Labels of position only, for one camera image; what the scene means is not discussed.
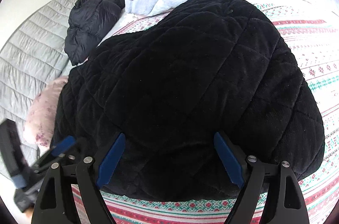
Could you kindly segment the pink floral pillow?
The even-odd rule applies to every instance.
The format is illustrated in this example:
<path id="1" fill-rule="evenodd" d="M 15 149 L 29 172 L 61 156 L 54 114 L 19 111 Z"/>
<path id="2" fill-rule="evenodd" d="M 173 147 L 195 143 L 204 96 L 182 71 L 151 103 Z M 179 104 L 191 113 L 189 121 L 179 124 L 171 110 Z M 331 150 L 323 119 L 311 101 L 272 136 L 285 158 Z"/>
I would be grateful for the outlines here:
<path id="1" fill-rule="evenodd" d="M 50 147 L 57 103 L 61 90 L 67 82 L 68 76 L 61 76 L 47 84 L 33 100 L 28 111 L 24 124 L 25 136 L 37 144 L 41 153 L 45 153 Z"/>

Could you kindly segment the dark navy puffer jacket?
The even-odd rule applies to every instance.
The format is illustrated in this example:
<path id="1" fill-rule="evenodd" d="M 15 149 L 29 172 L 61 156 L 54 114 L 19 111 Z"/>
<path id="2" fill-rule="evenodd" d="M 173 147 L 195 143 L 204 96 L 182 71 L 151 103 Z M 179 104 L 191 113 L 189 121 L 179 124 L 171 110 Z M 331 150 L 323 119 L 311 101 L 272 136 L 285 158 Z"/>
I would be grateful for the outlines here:
<path id="1" fill-rule="evenodd" d="M 77 0 L 73 6 L 64 51 L 73 66 L 83 63 L 119 20 L 125 0 Z"/>

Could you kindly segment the patterned striped bed sheet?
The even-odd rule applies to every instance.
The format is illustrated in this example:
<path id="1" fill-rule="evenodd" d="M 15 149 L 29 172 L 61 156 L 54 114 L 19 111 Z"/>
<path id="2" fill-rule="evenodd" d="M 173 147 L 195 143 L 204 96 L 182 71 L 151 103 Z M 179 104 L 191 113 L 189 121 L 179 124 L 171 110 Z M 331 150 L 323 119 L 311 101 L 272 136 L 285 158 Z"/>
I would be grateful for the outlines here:
<path id="1" fill-rule="evenodd" d="M 276 26 L 294 54 L 322 115 L 320 168 L 300 181 L 311 223 L 324 223 L 338 202 L 338 16 L 304 0 L 246 0 Z M 103 194 L 117 223 L 223 223 L 234 200 L 149 202 Z"/>

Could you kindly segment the grey quilted headboard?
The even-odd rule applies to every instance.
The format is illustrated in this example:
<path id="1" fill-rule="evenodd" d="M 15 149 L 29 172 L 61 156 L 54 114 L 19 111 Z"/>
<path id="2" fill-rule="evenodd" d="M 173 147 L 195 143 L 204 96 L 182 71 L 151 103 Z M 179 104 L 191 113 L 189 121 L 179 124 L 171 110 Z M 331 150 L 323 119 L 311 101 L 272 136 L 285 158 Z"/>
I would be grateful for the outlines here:
<path id="1" fill-rule="evenodd" d="M 29 163 L 40 153 L 24 133 L 34 98 L 72 68 L 64 51 L 68 19 L 76 0 L 51 0 L 31 14 L 1 49 L 1 120 L 16 122 L 21 148 Z"/>

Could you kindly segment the black quilted fleece coat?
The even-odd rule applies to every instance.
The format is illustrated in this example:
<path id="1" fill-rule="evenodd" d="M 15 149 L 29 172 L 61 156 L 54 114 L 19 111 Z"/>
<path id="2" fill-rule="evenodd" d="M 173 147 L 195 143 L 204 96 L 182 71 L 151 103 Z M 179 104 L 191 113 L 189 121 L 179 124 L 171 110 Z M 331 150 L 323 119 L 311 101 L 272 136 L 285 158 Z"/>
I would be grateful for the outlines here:
<path id="1" fill-rule="evenodd" d="M 216 133 L 247 155 L 320 167 L 324 125 L 291 50 L 244 0 L 188 0 L 157 25 L 105 40 L 60 93 L 52 143 L 84 137 L 91 156 L 121 132 L 126 148 L 103 191 L 180 202 L 237 196 Z"/>

